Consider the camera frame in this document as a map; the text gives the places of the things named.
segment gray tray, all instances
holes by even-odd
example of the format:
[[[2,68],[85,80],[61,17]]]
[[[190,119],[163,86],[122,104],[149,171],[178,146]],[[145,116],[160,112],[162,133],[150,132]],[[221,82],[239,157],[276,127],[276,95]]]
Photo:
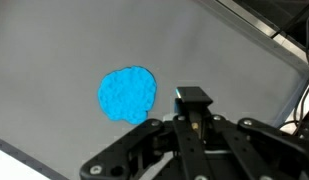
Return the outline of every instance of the gray tray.
[[[173,111],[176,86],[201,86],[214,113],[271,125],[291,112],[309,68],[213,1],[0,0],[0,138],[69,179],[133,128],[111,122],[97,89],[140,65]]]

